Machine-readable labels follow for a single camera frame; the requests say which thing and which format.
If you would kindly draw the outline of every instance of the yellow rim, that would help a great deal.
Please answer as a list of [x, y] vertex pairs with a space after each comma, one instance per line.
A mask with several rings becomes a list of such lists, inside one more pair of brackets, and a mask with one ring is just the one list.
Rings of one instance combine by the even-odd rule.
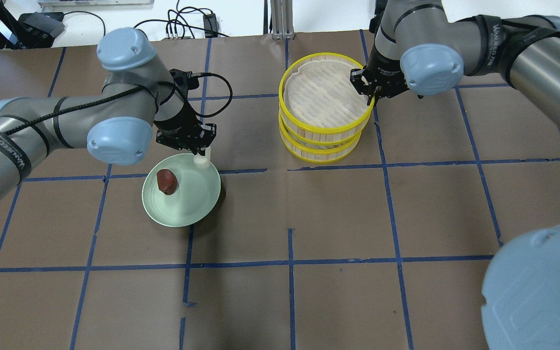
[[349, 139], [349, 141], [347, 141], [347, 143], [342, 144], [336, 148], [332, 148], [332, 149], [315, 149], [315, 148], [309, 148], [307, 146], [304, 146], [303, 144], [297, 142], [296, 140], [294, 140], [291, 135], [289, 135], [289, 133], [286, 131], [286, 125], [284, 124], [284, 120], [282, 120], [282, 117], [280, 117], [280, 115], [278, 115], [278, 127], [280, 128], [280, 133], [282, 133], [282, 135], [284, 136], [284, 138], [289, 141], [289, 143], [292, 146], [295, 146], [298, 149], [301, 149], [304, 152], [308, 152], [308, 153], [313, 153], [314, 155], [333, 155], [334, 153], [338, 153], [341, 151], [344, 151], [345, 149], [351, 147], [352, 144], [354, 144], [354, 142], [357, 142], [360, 139], [360, 133], [357, 133], [356, 135], [354, 135], [353, 137], [351, 137]]
[[291, 122], [293, 122], [294, 124], [296, 124], [297, 126], [299, 126], [302, 129], [305, 129], [307, 131], [311, 131], [314, 133], [320, 133], [320, 134], [336, 134], [336, 133], [342, 133], [343, 131], [347, 131], [351, 128], [355, 128], [356, 126], [358, 126], [361, 122], [364, 122], [365, 118], [368, 118], [369, 115], [371, 115], [371, 111], [373, 110], [373, 106], [375, 104], [375, 98], [373, 98], [373, 100], [371, 100], [371, 104], [369, 104], [367, 110], [365, 111], [365, 113], [360, 116], [360, 118], [358, 118], [357, 120], [351, 122], [351, 124], [347, 124], [344, 126], [338, 126], [336, 128], [319, 128], [318, 126], [311, 126], [308, 125], [300, 120], [298, 120], [297, 118], [295, 118], [290, 112], [289, 109], [286, 108], [286, 104], [284, 103], [284, 97], [283, 97], [283, 92], [284, 92], [284, 84], [286, 84], [286, 80], [287, 78], [291, 75], [290, 72], [297, 66], [299, 66], [300, 64], [302, 64], [302, 62], [306, 61], [306, 60], [310, 60], [313, 57], [317, 57], [317, 56], [336, 56], [336, 57], [340, 57], [343, 58], [345, 60], [348, 60], [349, 62], [352, 62], [356, 68], [362, 68], [362, 65], [360, 65], [360, 62], [354, 60], [351, 57], [345, 56], [345, 55], [341, 55], [340, 53], [333, 53], [333, 52], [320, 52], [320, 53], [313, 53], [312, 55], [308, 55], [305, 57], [300, 58], [299, 60], [297, 60], [295, 63], [291, 64], [291, 66], [289, 67], [289, 69], [287, 69], [284, 73], [284, 75], [282, 76], [282, 80], [280, 81], [280, 86], [278, 88], [278, 98], [280, 99], [280, 108], [282, 109], [282, 111], [284, 112], [284, 114], [289, 118], [289, 120], [291, 120]]
[[331, 159], [331, 160], [329, 160], [329, 161], [315, 161], [315, 160], [308, 159], [308, 158], [306, 158], [306, 157], [302, 157], [302, 156], [298, 155], [298, 154], [295, 153], [291, 148], [289, 148], [289, 146], [287, 146], [286, 143], [284, 143], [284, 148], [286, 148], [287, 151], [289, 151], [289, 153], [291, 153], [291, 154], [293, 155], [293, 157], [296, 157], [296, 158], [298, 158], [298, 159], [300, 159], [300, 160], [302, 160], [302, 161], [305, 161], [305, 162], [311, 162], [311, 163], [315, 163], [315, 164], [330, 164], [330, 163], [333, 163], [333, 162], [338, 162], [338, 161], [340, 161], [341, 159], [344, 159], [344, 158], [346, 158], [348, 155], [351, 154], [351, 152], [347, 152], [346, 155], [342, 155], [342, 156], [340, 156], [340, 157], [338, 157], [338, 158], [334, 158], [334, 159]]
[[[280, 118], [282, 118], [282, 113], [280, 113], [280, 111], [278, 111], [278, 116]], [[362, 133], [364, 128], [367, 126], [367, 122], [365, 122], [364, 125], [362, 126], [362, 128], [360, 128], [358, 131], [356, 131], [355, 134], [351, 135], [350, 137], [348, 137], [344, 140], [333, 141], [333, 142], [320, 142], [320, 141], [310, 140], [310, 139], [307, 139], [307, 138], [305, 138], [301, 135], [298, 135], [293, 129], [289, 128], [289, 126], [286, 125], [286, 122], [284, 121], [284, 118], [282, 119], [282, 123], [284, 124], [284, 126], [286, 126], [286, 129], [289, 130], [291, 135], [293, 137], [295, 137], [296, 139], [298, 139], [299, 141], [308, 142], [308, 143], [311, 143], [311, 144], [316, 144], [317, 146], [336, 146], [338, 144], [345, 143], [345, 142], [351, 140], [351, 138], [355, 137], [355, 135], [358, 135], [359, 133]]]

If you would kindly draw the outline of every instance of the stacked basket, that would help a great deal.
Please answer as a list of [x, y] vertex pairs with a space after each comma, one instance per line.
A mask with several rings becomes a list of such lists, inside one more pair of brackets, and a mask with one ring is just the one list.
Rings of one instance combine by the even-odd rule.
[[314, 53], [282, 76], [278, 124], [282, 142], [295, 157], [334, 162], [358, 144], [375, 102], [367, 105], [349, 82], [353, 68], [362, 66], [338, 53]]

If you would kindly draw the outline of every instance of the blue tape grid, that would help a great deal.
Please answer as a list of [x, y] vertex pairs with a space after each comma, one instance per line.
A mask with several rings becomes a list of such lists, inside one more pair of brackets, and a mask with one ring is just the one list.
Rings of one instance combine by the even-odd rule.
[[[365, 59], [368, 59], [368, 53], [366, 49], [366, 43], [364, 38], [364, 31], [360, 31], [360, 37], [362, 40], [362, 46], [365, 53]], [[289, 66], [289, 40], [285, 40], [285, 69]], [[53, 81], [49, 88], [49, 96], [53, 93], [58, 74], [62, 63], [64, 62], [66, 49], [62, 49], [62, 55], [58, 62]], [[209, 71], [209, 59], [211, 53], [211, 39], [209, 39], [207, 44], [207, 57], [205, 62], [205, 71]], [[364, 169], [364, 168], [382, 168], [384, 173], [384, 181], [386, 187], [386, 199], [389, 207], [389, 215], [391, 216], [391, 225], [393, 228], [393, 241], [395, 242], [395, 257], [389, 258], [375, 258], [375, 259], [313, 259], [313, 260], [300, 260], [296, 261], [293, 259], [293, 229], [289, 229], [289, 259], [287, 261], [261, 261], [261, 262], [238, 262], [238, 263], [191, 263], [191, 255], [193, 250], [193, 226], [190, 230], [188, 248], [187, 248], [187, 263], [185, 264], [140, 264], [140, 265], [124, 265], [124, 266], [92, 266], [93, 252], [96, 246], [96, 232], [100, 226], [100, 221], [103, 212], [103, 206], [105, 204], [106, 190], [109, 184], [109, 179], [118, 178], [132, 178], [132, 177], [146, 177], [147, 174], [128, 174], [128, 175], [111, 175], [111, 165], [107, 167], [106, 175], [89, 175], [89, 176], [66, 176], [66, 177], [30, 177], [26, 179], [27, 182], [37, 182], [37, 181], [75, 181], [75, 180], [89, 180], [89, 179], [102, 179], [105, 182], [103, 188], [103, 195], [98, 209], [98, 214], [96, 218], [95, 233], [93, 235], [89, 255], [87, 258], [86, 266], [38, 266], [38, 267], [21, 267], [21, 268], [0, 268], [0, 273], [11, 273], [11, 272], [64, 272], [64, 271], [84, 271], [84, 283], [82, 284], [82, 290], [80, 293], [80, 299], [78, 303], [77, 313], [75, 317], [75, 324], [73, 326], [73, 336], [71, 337], [70, 348], [73, 349], [75, 346], [76, 333], [78, 330], [78, 324], [81, 317], [81, 312], [84, 304], [85, 290], [87, 288], [87, 282], [89, 273], [91, 271], [107, 271], [107, 270], [156, 270], [156, 269], [184, 269], [185, 270], [185, 283], [184, 283], [184, 299], [183, 301], [188, 305], [192, 305], [189, 302], [189, 272], [192, 268], [238, 268], [246, 266], [289, 266], [289, 307], [291, 313], [291, 350], [296, 348], [296, 333], [295, 333], [295, 296], [294, 296], [294, 279], [293, 279], [293, 268], [295, 265], [302, 264], [349, 264], [349, 263], [396, 263], [398, 266], [398, 275], [400, 279], [400, 291], [402, 294], [402, 304], [404, 309], [404, 319], [406, 323], [407, 341], [408, 346], [413, 350], [413, 340], [411, 335], [411, 326], [409, 319], [409, 310], [407, 308], [407, 299], [405, 295], [405, 287], [403, 281], [403, 262], [441, 262], [441, 261], [480, 261], [489, 260], [492, 255], [468, 255], [468, 256], [447, 256], [447, 257], [402, 257], [400, 252], [400, 246], [398, 242], [398, 235], [396, 232], [396, 223], [394, 217], [393, 200], [391, 197], [387, 169], [394, 167], [406, 167], [406, 166], [448, 166], [448, 165], [476, 165], [479, 169], [482, 183], [484, 184], [484, 191], [486, 199], [490, 207], [490, 213], [492, 215], [492, 220], [495, 226], [496, 235], [500, 244], [500, 230], [498, 229], [498, 222], [496, 220], [496, 215], [491, 204], [491, 197], [489, 195], [489, 189], [487, 187], [487, 182], [485, 181], [484, 173], [482, 171], [482, 164], [507, 164], [507, 163], [519, 163], [519, 162], [548, 162], [548, 161], [560, 161], [560, 158], [555, 159], [495, 159], [495, 160], [481, 160], [476, 150], [476, 144], [473, 139], [473, 134], [468, 122], [467, 115], [465, 114], [465, 109], [463, 105], [462, 98], [459, 93], [459, 89], [463, 88], [490, 88], [490, 87], [506, 87], [507, 84], [475, 84], [475, 85], [465, 85], [457, 86], [455, 92], [458, 97], [458, 102], [460, 104], [460, 109], [462, 110], [462, 115], [464, 117], [464, 122], [469, 133], [469, 138], [471, 140], [471, 145], [475, 155], [474, 161], [451, 161], [451, 162], [408, 162], [408, 163], [392, 163], [387, 164], [385, 160], [385, 154], [382, 148], [382, 133], [380, 131], [377, 109], [375, 108], [375, 121], [376, 121], [376, 131], [377, 137], [380, 142], [380, 157], [382, 158], [381, 164], [361, 164], [353, 166], [316, 166], [316, 167], [305, 167], [300, 169], [289, 169], [289, 171], [310, 171], [310, 170], [330, 170], [330, 169]], [[204, 113], [205, 102], [207, 100], [225, 100], [227, 96], [219, 97], [207, 97], [207, 78], [204, 78], [203, 82], [203, 93], [200, 98], [191, 98], [191, 100], [199, 100], [202, 102], [201, 113]], [[260, 95], [238, 95], [233, 98], [274, 98], [278, 97], [278, 94], [260, 94]], [[224, 170], [220, 171], [221, 174], [240, 174], [240, 173], [262, 173], [267, 169], [236, 169], [236, 170]], [[6, 224], [3, 228], [2, 235], [0, 237], [0, 250], [4, 242], [6, 232], [14, 212], [14, 206], [18, 199], [18, 193], [20, 192], [21, 186], [16, 189], [13, 202], [11, 204]], [[179, 333], [179, 348], [183, 348], [185, 336], [185, 318], [181, 318], [180, 322], [180, 333]]]
[[[364, 38], [364, 31], [360, 29], [360, 39], [362, 40], [362, 49], [364, 50], [365, 62], [368, 61], [367, 43]], [[386, 155], [382, 146], [382, 131], [380, 130], [380, 118], [377, 112], [377, 107], [373, 109], [373, 116], [375, 117], [375, 131], [377, 133], [377, 140], [380, 147], [380, 158], [382, 159], [382, 170], [384, 175], [384, 186], [386, 188], [386, 200], [388, 204], [388, 213], [390, 215], [390, 224], [393, 233], [393, 242], [395, 244], [395, 259], [397, 264], [397, 273], [399, 277], [399, 288], [401, 293], [401, 301], [403, 307], [403, 317], [405, 320], [405, 331], [407, 336], [407, 347], [409, 350], [414, 350], [414, 340], [412, 338], [412, 327], [409, 320], [409, 309], [407, 307], [407, 296], [405, 293], [405, 279], [403, 278], [403, 258], [401, 255], [401, 248], [399, 246], [399, 237], [396, 230], [395, 209], [393, 207], [393, 198], [390, 190], [390, 181], [388, 177], [388, 169], [386, 162]]]

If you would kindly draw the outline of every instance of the robotic arm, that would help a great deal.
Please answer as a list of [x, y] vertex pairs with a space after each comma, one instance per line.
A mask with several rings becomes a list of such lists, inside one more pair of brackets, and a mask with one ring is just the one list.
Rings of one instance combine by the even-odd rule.
[[171, 148], [204, 155], [210, 146], [215, 124], [202, 125], [187, 91], [198, 87], [197, 78], [218, 75], [168, 71], [132, 28], [107, 34], [96, 53], [110, 73], [100, 96], [0, 101], [0, 199], [57, 148], [87, 147], [104, 162], [135, 164], [146, 154], [153, 124], [156, 141]]
[[464, 76], [498, 72], [560, 127], [560, 18], [476, 16], [449, 23], [439, 0], [388, 0], [371, 20], [375, 45], [351, 71], [362, 95], [435, 95]]

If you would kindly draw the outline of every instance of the power adapter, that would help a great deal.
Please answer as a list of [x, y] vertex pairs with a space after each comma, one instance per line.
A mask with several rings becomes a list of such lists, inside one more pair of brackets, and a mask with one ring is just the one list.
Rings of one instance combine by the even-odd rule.
[[217, 33], [220, 31], [220, 24], [217, 22], [217, 16], [212, 14], [205, 14], [202, 16], [202, 22], [204, 22], [204, 32], [205, 37], [217, 37]]

